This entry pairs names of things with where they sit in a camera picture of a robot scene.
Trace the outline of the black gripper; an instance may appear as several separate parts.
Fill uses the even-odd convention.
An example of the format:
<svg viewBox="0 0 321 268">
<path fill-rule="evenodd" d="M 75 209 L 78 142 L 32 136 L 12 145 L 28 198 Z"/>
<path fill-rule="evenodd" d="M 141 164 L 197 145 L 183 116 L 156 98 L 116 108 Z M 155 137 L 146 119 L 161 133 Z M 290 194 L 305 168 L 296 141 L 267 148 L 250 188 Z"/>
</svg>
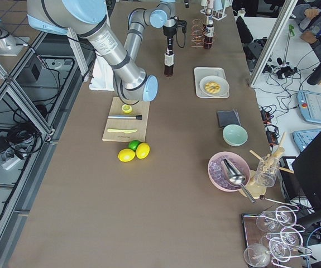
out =
<svg viewBox="0 0 321 268">
<path fill-rule="evenodd" d="M 186 21 L 180 20 L 177 17 L 171 17 L 166 21 L 165 25 L 162 27 L 163 34 L 167 38 L 167 46 L 166 46 L 166 55 L 171 56 L 174 54 L 173 52 L 173 44 L 174 44 L 174 36 L 177 41 L 177 31 L 178 28 L 181 27 L 182 33 L 184 34 L 184 44 L 186 43 Z"/>
</svg>

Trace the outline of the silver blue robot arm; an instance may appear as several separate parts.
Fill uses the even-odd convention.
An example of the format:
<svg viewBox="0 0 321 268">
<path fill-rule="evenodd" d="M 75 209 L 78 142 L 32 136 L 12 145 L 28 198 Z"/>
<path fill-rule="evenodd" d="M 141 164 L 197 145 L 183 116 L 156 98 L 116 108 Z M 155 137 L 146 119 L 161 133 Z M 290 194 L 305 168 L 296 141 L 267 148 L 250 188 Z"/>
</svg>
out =
<svg viewBox="0 0 321 268">
<path fill-rule="evenodd" d="M 105 1 L 27 1 L 29 25 L 39 31 L 66 35 L 72 28 L 87 39 L 115 72 L 119 96 L 131 101 L 155 99 L 158 81 L 135 64 L 146 26 L 175 26 L 175 1 L 160 1 L 152 9 L 133 10 L 128 17 L 126 42 L 122 44 L 107 24 Z"/>
</svg>

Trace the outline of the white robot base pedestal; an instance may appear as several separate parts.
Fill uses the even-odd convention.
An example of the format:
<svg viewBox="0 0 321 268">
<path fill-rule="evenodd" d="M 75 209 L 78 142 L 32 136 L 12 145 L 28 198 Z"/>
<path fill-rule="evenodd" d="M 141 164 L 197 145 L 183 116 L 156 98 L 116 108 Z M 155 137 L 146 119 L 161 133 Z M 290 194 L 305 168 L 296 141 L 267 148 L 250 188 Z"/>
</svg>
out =
<svg viewBox="0 0 321 268">
<path fill-rule="evenodd" d="M 113 70 L 106 60 L 98 55 L 94 63 L 89 89 L 114 92 Z"/>
</svg>

